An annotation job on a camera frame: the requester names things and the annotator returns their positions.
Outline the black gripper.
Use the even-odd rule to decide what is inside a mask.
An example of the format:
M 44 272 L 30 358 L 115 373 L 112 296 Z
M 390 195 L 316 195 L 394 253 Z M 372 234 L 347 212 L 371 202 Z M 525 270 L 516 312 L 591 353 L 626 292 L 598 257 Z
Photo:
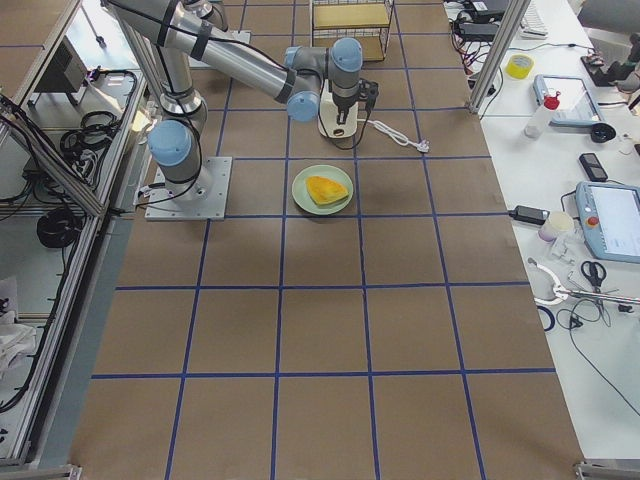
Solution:
M 358 86 L 342 88 L 338 85 L 331 87 L 333 103 L 336 105 L 336 124 L 344 125 L 355 122 L 355 106 L 358 102 Z

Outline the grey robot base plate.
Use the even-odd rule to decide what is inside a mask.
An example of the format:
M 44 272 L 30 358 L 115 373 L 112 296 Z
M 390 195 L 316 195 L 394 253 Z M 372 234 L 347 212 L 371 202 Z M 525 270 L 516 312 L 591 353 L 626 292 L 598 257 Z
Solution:
M 231 178 L 231 157 L 207 157 L 195 186 L 185 195 L 168 183 L 150 192 L 145 219 L 148 221 L 223 220 Z

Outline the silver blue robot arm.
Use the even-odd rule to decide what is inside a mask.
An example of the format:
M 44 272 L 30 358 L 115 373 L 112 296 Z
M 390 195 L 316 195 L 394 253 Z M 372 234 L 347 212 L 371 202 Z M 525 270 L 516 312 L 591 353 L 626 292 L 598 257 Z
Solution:
M 364 80 L 360 73 L 362 52 L 353 38 L 340 39 L 329 48 L 291 47 L 279 63 L 250 44 L 218 28 L 202 12 L 201 1 L 111 1 L 110 12 L 119 21 L 146 80 L 157 87 L 164 114 L 149 145 L 168 139 L 173 128 L 185 136 L 187 158 L 169 166 L 152 155 L 166 188 L 184 202 L 202 192 L 213 180 L 206 172 L 202 151 L 208 133 L 208 108 L 193 84 L 189 63 L 206 64 L 236 83 L 260 91 L 285 106 L 281 115 L 232 114 L 231 125 L 220 130 L 221 141 L 235 140 L 236 149 L 248 149 L 235 172 L 257 183 L 271 181 L 283 172 L 285 135 L 268 141 L 267 155 L 258 153 L 258 141 L 274 132 L 271 121 L 307 124 L 319 122 L 327 132 L 330 122 L 346 128 L 349 138 L 357 131 L 358 104 Z

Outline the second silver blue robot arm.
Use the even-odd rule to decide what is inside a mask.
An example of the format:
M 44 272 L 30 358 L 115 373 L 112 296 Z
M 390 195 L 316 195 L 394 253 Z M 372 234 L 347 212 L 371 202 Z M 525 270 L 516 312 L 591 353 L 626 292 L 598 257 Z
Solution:
M 187 11 L 195 14 L 202 20 L 212 23 L 216 28 L 227 31 L 229 28 L 225 6 L 218 0 L 183 0 L 182 4 Z

